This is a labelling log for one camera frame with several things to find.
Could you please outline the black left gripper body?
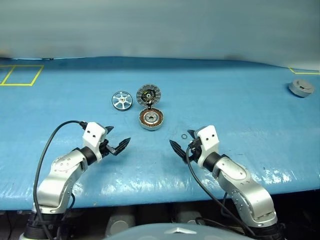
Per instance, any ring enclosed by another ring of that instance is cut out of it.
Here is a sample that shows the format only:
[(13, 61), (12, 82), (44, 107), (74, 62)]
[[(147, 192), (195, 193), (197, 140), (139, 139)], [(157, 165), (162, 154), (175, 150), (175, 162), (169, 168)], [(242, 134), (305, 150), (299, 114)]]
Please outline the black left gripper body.
[(116, 149), (109, 146), (109, 141), (105, 138), (102, 143), (99, 145), (99, 152), (104, 158), (109, 154), (116, 155)]

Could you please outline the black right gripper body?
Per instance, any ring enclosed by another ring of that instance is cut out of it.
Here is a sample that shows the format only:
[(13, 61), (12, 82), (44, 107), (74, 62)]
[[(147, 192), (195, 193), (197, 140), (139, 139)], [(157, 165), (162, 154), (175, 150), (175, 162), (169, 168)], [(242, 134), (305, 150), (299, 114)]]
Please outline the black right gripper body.
[(202, 154), (201, 145), (202, 145), (202, 142), (200, 137), (196, 137), (188, 144), (189, 150), (186, 151), (186, 156), (188, 157), (190, 162), (191, 161), (195, 163), (198, 162)]

